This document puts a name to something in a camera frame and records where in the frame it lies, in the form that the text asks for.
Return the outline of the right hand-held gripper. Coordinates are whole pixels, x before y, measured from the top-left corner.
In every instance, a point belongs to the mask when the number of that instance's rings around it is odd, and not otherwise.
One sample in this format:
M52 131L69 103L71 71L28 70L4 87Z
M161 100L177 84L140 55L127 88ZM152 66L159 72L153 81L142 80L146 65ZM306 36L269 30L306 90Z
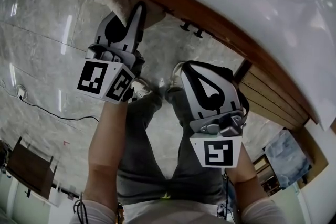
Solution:
M194 121L191 145L202 167L236 167L249 102L234 84L233 72L199 61L181 71Z

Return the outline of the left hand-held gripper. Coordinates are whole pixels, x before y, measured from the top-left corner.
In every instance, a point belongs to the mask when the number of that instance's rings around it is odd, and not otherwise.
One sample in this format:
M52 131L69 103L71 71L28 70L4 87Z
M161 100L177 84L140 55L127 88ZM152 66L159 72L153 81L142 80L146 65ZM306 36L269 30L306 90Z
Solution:
M144 64L144 58L136 49L142 40L145 18L146 5L139 1L126 26L114 12L102 20L95 44L87 50L78 77L78 92L114 104L133 97L131 84L141 74Z

